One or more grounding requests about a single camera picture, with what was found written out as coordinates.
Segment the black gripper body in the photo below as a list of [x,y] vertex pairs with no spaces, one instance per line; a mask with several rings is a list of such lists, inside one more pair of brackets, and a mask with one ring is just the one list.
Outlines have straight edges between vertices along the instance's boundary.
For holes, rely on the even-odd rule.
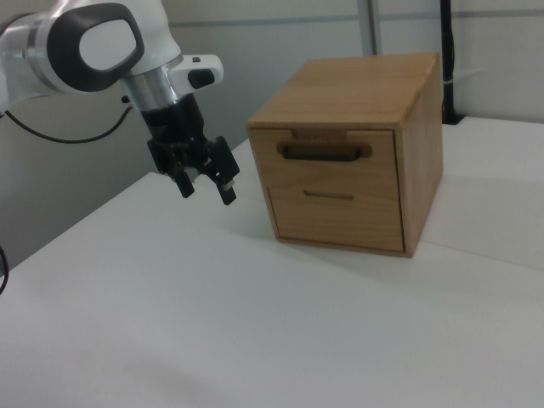
[[160,144],[204,141],[204,119],[194,94],[157,110],[144,111],[144,122],[151,137]]

